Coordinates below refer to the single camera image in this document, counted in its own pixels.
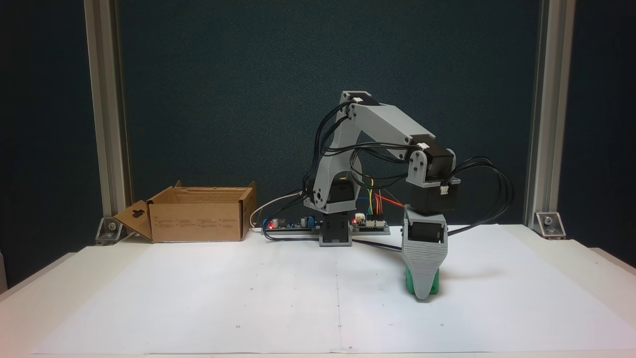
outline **electronic component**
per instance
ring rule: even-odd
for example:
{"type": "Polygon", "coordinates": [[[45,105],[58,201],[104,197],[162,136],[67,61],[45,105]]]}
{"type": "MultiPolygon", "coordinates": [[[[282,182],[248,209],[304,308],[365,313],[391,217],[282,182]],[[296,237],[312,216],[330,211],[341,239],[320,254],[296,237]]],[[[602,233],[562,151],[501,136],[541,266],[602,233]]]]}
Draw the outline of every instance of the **electronic component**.
{"type": "Polygon", "coordinates": [[[384,220],[382,214],[369,214],[366,216],[366,220],[362,222],[355,218],[351,224],[354,234],[389,235],[391,233],[389,225],[384,220]]]}
{"type": "Polygon", "coordinates": [[[302,217],[300,222],[288,223],[284,218],[273,218],[268,226],[268,234],[276,235],[311,235],[317,234],[317,228],[314,225],[314,217],[302,217]]]}
{"type": "Polygon", "coordinates": [[[364,222],[366,221],[366,217],[364,216],[363,213],[356,213],[354,220],[355,220],[354,224],[364,224],[364,222]]]}

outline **box flap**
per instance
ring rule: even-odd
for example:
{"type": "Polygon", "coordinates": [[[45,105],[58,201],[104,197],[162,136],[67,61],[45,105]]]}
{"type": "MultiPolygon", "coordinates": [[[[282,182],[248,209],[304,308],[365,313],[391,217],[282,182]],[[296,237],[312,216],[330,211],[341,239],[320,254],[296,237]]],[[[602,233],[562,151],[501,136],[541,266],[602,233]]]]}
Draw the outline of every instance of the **box flap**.
{"type": "Polygon", "coordinates": [[[251,226],[249,217],[252,215],[254,210],[256,210],[256,206],[258,205],[258,202],[256,201],[256,182],[252,182],[252,184],[249,185],[247,190],[245,190],[243,195],[240,197],[239,202],[239,215],[242,223],[240,235],[241,238],[243,238],[251,226]]]}
{"type": "Polygon", "coordinates": [[[173,187],[167,187],[161,193],[151,197],[146,201],[148,204],[178,204],[177,196],[173,187]]]}
{"type": "Polygon", "coordinates": [[[123,213],[115,215],[114,218],[141,236],[144,236],[146,239],[153,241],[150,219],[148,217],[148,205],[145,201],[140,200],[134,203],[123,213]]]}

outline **green object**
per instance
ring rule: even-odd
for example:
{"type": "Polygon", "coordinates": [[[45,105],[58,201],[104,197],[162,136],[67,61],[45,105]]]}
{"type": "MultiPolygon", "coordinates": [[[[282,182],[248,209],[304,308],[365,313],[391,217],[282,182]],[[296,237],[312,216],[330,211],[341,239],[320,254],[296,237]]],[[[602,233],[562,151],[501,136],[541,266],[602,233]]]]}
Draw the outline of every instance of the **green object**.
{"type": "MultiPolygon", "coordinates": [[[[408,292],[415,294],[415,288],[413,286],[413,277],[411,276],[411,270],[406,267],[406,287],[408,292]]],[[[435,272],[435,278],[433,278],[433,285],[431,286],[430,294],[437,294],[439,292],[439,269],[435,272]]]]}

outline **metal corner bracket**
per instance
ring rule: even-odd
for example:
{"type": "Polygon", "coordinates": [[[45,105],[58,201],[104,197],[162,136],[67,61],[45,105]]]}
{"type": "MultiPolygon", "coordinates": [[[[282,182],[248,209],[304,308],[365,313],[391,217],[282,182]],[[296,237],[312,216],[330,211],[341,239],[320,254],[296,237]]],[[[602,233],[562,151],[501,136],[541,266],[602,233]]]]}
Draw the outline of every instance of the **metal corner bracket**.
{"type": "Polygon", "coordinates": [[[553,213],[536,213],[532,229],[547,240],[566,240],[565,228],[561,215],[553,213]]]}

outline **open cardboard box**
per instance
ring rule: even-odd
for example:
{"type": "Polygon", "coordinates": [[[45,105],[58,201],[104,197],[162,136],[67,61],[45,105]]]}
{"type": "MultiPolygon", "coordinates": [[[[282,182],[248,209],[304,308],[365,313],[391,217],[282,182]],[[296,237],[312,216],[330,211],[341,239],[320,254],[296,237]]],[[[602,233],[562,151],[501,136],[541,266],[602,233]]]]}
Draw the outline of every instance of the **open cardboard box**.
{"type": "Polygon", "coordinates": [[[153,243],[241,241],[256,209],[256,184],[247,188],[183,187],[178,181],[115,219],[153,243]]]}

